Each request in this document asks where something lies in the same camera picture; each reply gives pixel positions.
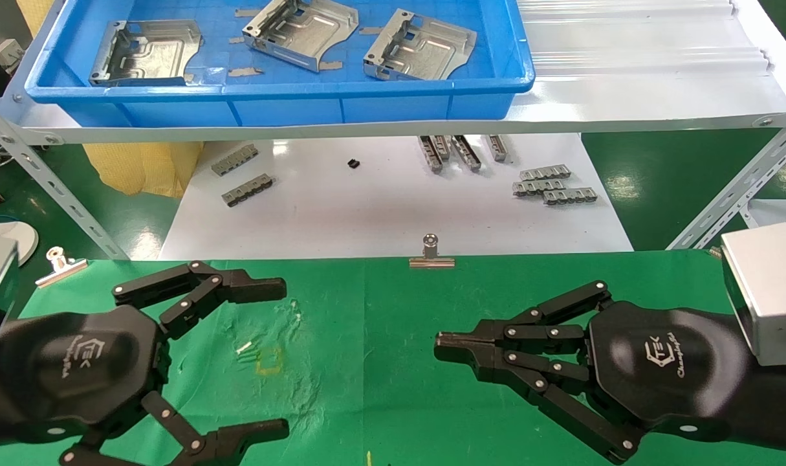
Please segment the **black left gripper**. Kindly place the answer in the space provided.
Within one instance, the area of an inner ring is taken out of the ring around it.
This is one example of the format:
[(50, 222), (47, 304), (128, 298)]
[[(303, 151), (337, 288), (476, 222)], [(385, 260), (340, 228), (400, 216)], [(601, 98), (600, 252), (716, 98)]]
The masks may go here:
[(170, 465), (239, 465), (252, 445), (289, 436), (282, 418), (199, 434), (159, 393), (170, 365), (159, 325), (129, 305), (6, 322), (0, 331), (0, 446), (82, 436), (60, 456), (61, 465), (136, 465), (100, 449), (147, 414), (182, 446)]

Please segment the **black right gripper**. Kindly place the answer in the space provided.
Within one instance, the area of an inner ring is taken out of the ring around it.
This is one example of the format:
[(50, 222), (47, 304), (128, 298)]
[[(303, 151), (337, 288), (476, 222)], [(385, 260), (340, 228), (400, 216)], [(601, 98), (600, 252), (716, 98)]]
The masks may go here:
[[(584, 284), (514, 318), (440, 331), (434, 355), (470, 366), (481, 383), (508, 386), (609, 462), (626, 462), (638, 451), (639, 430), (705, 442), (730, 439), (736, 431), (732, 403), (754, 365), (735, 318), (621, 301), (588, 326), (570, 324), (611, 301), (607, 283)], [(556, 372), (545, 357), (502, 349), (579, 347), (587, 334), (596, 384), (592, 406), (639, 430), (614, 424), (577, 399), (587, 387), (587, 368), (564, 363)]]

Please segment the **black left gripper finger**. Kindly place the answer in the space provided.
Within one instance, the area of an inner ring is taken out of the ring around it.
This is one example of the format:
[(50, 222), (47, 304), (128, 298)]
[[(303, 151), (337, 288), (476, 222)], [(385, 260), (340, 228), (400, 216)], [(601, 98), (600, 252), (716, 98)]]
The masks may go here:
[(278, 301), (286, 298), (287, 284), (283, 278), (251, 278), (244, 269), (216, 269), (193, 261), (118, 284), (112, 295), (115, 304), (136, 309), (176, 298), (160, 315), (159, 327), (177, 340), (221, 304)]

